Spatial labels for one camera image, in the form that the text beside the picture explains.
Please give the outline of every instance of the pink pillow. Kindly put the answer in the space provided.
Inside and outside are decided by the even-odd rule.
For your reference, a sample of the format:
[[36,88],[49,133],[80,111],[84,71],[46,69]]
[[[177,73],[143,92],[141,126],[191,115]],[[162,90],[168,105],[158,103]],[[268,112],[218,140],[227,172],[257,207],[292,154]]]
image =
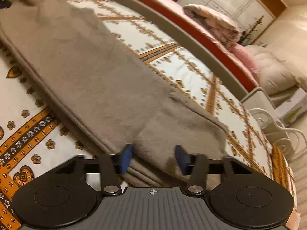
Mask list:
[[246,68],[251,72],[254,78],[259,82],[259,71],[254,56],[245,47],[236,44],[232,49],[234,56],[239,59],[246,66]]

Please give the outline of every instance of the metal screw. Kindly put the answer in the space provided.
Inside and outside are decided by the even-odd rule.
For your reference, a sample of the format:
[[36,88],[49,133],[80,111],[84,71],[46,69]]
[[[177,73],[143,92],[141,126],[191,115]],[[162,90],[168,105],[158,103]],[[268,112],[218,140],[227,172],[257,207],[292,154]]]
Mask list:
[[116,193],[119,190],[119,188],[114,185],[108,185],[108,186],[105,186],[103,190],[107,193],[112,194],[112,193]]
[[203,191],[203,188],[198,185],[192,185],[188,187],[188,191],[190,191],[191,193],[200,193],[201,191]]

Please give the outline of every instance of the tissue box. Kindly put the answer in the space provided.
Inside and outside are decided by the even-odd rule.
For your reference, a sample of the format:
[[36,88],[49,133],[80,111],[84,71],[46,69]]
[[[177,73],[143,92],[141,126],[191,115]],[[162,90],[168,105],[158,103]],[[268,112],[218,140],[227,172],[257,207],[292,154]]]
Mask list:
[[278,118],[285,126],[292,124],[305,111],[307,111],[307,93],[302,88],[275,109]]

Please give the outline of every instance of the gray ribbed panel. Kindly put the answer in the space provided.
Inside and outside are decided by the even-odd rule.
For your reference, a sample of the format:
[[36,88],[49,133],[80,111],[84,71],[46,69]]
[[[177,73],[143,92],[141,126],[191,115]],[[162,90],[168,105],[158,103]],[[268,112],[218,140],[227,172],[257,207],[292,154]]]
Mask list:
[[[87,219],[69,230],[236,230],[219,220],[199,198],[179,188],[127,188],[124,194],[104,199]],[[22,230],[31,230],[23,226]]]

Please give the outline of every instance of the folded blanket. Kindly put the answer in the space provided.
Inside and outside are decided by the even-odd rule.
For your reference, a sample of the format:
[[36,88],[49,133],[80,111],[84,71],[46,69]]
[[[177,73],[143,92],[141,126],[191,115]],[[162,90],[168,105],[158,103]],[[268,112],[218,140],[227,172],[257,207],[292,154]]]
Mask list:
[[239,28],[232,19],[209,7],[189,4],[183,7],[183,11],[190,18],[209,30],[227,50],[234,47],[241,37]]
[[13,0],[0,10],[0,40],[90,150],[134,144],[131,184],[184,186],[176,144],[213,159],[224,154],[226,126],[144,65],[93,11]]

